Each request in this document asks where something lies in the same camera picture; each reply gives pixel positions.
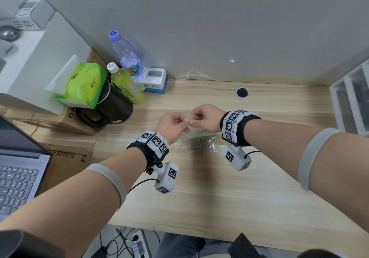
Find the blue jeans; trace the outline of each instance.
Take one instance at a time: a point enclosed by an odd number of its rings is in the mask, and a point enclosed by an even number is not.
[[[231,244],[228,241],[165,233],[155,258],[201,258],[211,254],[228,254]],[[256,249],[270,257],[266,248],[256,246]]]

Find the white bottle cap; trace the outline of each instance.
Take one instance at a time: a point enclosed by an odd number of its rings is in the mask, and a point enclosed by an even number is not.
[[[106,67],[112,74],[115,74],[118,71],[118,66],[114,62],[110,62]]]

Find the person's left hand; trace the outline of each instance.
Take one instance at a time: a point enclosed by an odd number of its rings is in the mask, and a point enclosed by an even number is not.
[[[178,140],[179,136],[182,134],[190,123],[187,121],[186,117],[179,112],[167,113],[162,116],[155,132],[159,132],[169,144],[174,143]]]

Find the power strip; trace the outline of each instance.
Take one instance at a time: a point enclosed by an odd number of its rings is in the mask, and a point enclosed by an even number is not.
[[[150,250],[146,241],[144,231],[138,230],[133,237],[138,236],[135,244],[132,246],[135,258],[151,258]]]

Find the forearm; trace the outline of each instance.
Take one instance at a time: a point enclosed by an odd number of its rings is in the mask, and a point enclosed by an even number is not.
[[[130,148],[102,162],[122,180],[126,192],[142,174],[146,159]],[[85,170],[36,197],[0,223],[0,229],[22,229],[66,251],[83,252],[119,208],[120,195],[102,174]]]
[[[305,148],[323,128],[251,120],[245,139],[297,180]],[[331,136],[312,164],[309,187],[369,232],[369,139],[347,133]]]

